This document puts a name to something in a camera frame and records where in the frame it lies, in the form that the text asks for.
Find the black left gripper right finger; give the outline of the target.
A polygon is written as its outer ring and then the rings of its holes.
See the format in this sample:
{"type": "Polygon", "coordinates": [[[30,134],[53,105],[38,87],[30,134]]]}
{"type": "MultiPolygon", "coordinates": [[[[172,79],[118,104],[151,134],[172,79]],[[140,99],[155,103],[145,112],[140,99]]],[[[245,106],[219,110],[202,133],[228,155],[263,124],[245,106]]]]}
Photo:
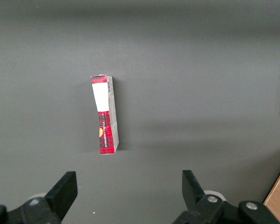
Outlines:
{"type": "Polygon", "coordinates": [[[214,194],[206,194],[191,170],[182,171],[182,196],[187,210],[174,224],[278,224],[262,203],[241,201],[233,206],[214,194]]]}

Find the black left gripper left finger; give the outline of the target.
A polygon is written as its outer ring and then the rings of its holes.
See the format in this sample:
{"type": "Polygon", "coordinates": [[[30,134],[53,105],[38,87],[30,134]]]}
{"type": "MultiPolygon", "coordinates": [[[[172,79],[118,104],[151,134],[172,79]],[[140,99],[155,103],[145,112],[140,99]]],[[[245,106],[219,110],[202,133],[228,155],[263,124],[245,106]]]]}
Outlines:
{"type": "Polygon", "coordinates": [[[11,211],[0,205],[0,224],[60,224],[77,194],[76,172],[68,171],[45,196],[33,197],[11,211]]]}

